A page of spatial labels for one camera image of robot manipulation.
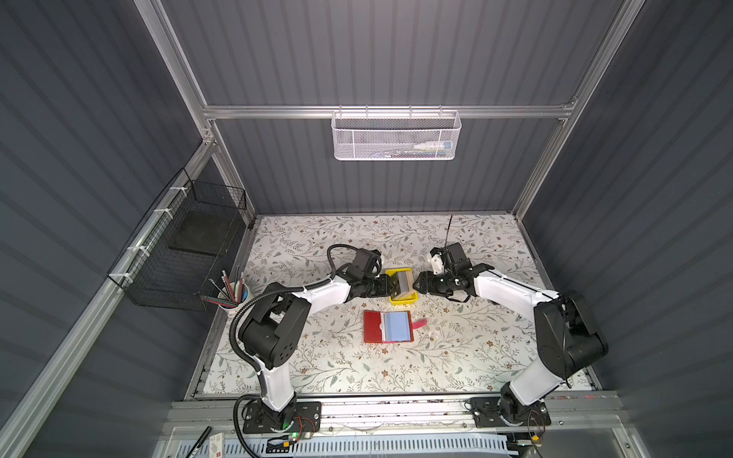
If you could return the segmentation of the yellow plastic card tray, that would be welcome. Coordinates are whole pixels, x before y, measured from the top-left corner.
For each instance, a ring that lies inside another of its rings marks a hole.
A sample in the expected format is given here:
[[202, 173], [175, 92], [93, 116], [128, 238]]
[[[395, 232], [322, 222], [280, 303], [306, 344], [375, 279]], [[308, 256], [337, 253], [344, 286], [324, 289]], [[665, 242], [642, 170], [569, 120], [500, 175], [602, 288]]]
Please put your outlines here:
[[418, 292], [413, 288], [414, 274], [411, 268], [395, 268], [386, 271], [389, 301], [393, 305], [412, 305], [418, 300]]

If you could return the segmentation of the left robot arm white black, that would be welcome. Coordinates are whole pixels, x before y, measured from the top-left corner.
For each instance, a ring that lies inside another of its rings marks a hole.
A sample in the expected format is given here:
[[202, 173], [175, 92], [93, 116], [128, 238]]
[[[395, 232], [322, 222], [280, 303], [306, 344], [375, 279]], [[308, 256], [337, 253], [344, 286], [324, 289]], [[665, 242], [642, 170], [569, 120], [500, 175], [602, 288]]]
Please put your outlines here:
[[229, 343], [255, 369], [261, 402], [275, 414], [293, 410], [296, 393], [289, 360], [297, 349], [310, 316], [355, 298], [389, 296], [376, 249], [333, 244], [326, 250], [329, 275], [303, 286], [273, 282], [237, 312], [229, 328]]

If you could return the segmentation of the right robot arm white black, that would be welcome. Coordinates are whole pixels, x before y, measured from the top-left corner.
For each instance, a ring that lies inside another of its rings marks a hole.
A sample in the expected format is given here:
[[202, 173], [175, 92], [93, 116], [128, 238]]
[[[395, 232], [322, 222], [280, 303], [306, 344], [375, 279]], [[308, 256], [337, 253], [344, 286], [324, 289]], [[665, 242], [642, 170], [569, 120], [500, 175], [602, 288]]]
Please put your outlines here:
[[473, 264], [461, 244], [429, 252], [431, 269], [413, 287], [421, 294], [456, 300], [459, 291], [509, 308], [536, 330], [538, 358], [502, 387], [498, 412], [514, 425], [522, 414], [539, 411], [542, 399], [609, 350], [584, 297], [540, 289], [515, 280], [486, 263]]

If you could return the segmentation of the stack of cards in tray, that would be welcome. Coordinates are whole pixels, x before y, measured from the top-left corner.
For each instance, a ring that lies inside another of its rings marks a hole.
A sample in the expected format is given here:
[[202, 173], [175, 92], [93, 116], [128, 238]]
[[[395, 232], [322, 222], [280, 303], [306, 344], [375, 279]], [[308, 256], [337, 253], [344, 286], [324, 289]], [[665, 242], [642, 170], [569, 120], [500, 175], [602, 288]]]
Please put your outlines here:
[[412, 284], [414, 282], [413, 272], [411, 270], [398, 271], [393, 275], [395, 281], [395, 290], [392, 298], [395, 301], [404, 300], [414, 294]]

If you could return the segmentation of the floral table mat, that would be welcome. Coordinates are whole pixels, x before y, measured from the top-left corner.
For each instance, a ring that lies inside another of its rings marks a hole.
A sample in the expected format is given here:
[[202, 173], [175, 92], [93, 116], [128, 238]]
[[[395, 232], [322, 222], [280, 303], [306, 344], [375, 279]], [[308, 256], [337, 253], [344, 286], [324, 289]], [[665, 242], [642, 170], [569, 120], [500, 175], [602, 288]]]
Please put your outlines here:
[[[515, 219], [507, 215], [265, 217], [259, 222], [244, 280], [254, 294], [267, 284], [312, 284], [357, 247], [377, 249], [387, 268], [429, 267], [429, 250], [461, 244], [528, 284], [542, 280]], [[532, 324], [482, 299], [452, 303], [421, 296], [410, 306], [426, 325], [410, 343], [376, 345], [363, 337], [364, 314], [389, 311], [386, 299], [357, 299], [310, 318], [290, 359], [301, 393], [497, 391], [536, 358]]]

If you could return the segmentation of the white pen cup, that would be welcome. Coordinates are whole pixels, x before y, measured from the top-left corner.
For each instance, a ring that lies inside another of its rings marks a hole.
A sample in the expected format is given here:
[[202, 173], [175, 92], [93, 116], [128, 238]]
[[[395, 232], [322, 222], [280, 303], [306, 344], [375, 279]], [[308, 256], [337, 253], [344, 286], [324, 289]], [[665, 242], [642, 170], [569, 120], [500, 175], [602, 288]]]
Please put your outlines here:
[[229, 275], [223, 270], [219, 277], [210, 277], [204, 281], [199, 296], [206, 305], [230, 313], [241, 309], [248, 301], [250, 288], [245, 282], [244, 273]]

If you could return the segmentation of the white tube in basket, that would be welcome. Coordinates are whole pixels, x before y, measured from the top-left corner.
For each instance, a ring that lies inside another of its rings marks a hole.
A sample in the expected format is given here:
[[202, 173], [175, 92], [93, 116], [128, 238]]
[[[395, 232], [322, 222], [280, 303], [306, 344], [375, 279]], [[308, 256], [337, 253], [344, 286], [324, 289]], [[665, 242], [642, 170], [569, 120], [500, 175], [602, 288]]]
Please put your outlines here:
[[413, 145], [414, 150], [424, 152], [435, 152], [437, 155], [446, 155], [454, 150], [454, 142], [451, 140], [428, 141]]

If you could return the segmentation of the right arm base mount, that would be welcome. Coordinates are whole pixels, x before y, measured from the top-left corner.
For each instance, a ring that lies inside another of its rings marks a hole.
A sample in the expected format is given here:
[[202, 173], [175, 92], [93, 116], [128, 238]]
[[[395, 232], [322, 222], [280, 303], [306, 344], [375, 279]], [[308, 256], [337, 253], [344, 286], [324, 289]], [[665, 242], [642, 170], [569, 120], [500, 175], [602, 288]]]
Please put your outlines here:
[[514, 403], [503, 397], [481, 396], [470, 398], [464, 404], [476, 427], [539, 427], [545, 429], [552, 420], [544, 403], [530, 406]]

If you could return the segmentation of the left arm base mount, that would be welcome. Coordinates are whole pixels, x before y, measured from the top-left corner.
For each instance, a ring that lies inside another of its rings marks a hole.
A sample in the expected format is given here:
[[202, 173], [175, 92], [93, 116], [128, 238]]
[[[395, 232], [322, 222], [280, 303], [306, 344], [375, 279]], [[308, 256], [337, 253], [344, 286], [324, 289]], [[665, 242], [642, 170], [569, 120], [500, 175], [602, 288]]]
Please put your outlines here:
[[241, 414], [246, 434], [315, 433], [320, 430], [323, 405], [295, 401], [283, 411], [272, 410], [263, 401], [250, 401]]

